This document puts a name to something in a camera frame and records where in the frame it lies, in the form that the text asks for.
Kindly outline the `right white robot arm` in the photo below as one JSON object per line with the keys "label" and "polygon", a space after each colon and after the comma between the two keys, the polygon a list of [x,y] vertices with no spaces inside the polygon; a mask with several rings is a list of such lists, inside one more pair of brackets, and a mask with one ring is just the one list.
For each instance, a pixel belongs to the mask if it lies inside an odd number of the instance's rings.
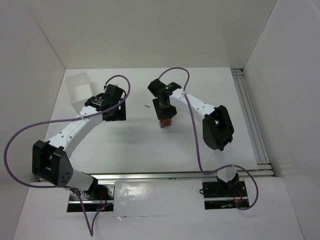
{"label": "right white robot arm", "polygon": [[239,182],[231,150],[235,130],[227,108],[207,104],[184,91],[175,82],[166,85],[157,78],[147,89],[155,97],[152,102],[161,128],[171,126],[177,108],[201,123],[204,143],[213,150],[219,164],[226,166],[217,171],[217,182],[219,191],[227,195]]}

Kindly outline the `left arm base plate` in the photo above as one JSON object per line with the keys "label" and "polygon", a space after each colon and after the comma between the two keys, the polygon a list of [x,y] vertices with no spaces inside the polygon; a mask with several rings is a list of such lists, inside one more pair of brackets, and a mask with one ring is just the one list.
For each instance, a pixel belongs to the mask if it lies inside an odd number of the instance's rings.
{"label": "left arm base plate", "polygon": [[90,202],[108,202],[114,200],[114,184],[95,184],[89,190],[78,189],[82,201]]}

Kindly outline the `U-shaped brown wood block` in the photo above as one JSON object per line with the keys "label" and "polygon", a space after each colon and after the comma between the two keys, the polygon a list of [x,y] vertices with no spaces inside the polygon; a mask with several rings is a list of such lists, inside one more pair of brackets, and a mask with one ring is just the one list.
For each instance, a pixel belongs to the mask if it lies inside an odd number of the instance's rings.
{"label": "U-shaped brown wood block", "polygon": [[159,122],[160,128],[166,128],[166,127],[170,127],[172,125],[171,121],[160,121]]}

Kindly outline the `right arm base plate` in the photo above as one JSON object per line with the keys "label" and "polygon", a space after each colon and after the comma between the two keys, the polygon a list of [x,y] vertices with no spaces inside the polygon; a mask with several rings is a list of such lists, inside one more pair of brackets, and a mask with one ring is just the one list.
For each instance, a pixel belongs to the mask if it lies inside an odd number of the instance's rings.
{"label": "right arm base plate", "polygon": [[216,181],[203,182],[202,193],[205,198],[246,198],[248,196],[244,181],[239,181],[230,191],[223,192]]}

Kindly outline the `white perforated plastic box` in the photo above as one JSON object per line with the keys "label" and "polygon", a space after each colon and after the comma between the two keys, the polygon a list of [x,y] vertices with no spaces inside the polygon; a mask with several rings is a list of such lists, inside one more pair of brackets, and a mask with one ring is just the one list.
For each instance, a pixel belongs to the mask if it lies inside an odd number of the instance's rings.
{"label": "white perforated plastic box", "polygon": [[79,113],[85,102],[94,94],[88,75],[83,72],[66,78],[69,99],[74,110]]}

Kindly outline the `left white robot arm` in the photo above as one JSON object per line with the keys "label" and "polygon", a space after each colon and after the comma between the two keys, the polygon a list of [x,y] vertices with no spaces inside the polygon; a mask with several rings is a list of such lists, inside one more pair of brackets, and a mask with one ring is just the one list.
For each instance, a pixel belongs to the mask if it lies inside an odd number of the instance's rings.
{"label": "left white robot arm", "polygon": [[98,180],[72,167],[70,157],[82,140],[102,122],[126,120],[126,92],[109,84],[104,92],[89,98],[78,114],[60,133],[32,148],[32,173],[58,188],[75,188],[85,198],[107,197],[109,190]]}

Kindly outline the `notched brown wood block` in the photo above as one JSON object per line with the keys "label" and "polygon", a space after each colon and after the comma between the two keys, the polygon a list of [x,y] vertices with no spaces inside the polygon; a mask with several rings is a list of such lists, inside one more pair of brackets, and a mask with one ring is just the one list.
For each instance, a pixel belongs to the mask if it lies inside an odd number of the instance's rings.
{"label": "notched brown wood block", "polygon": [[172,118],[170,118],[170,117],[163,118],[163,119],[161,120],[161,123],[162,123],[162,124],[171,124],[171,123],[172,123]]}

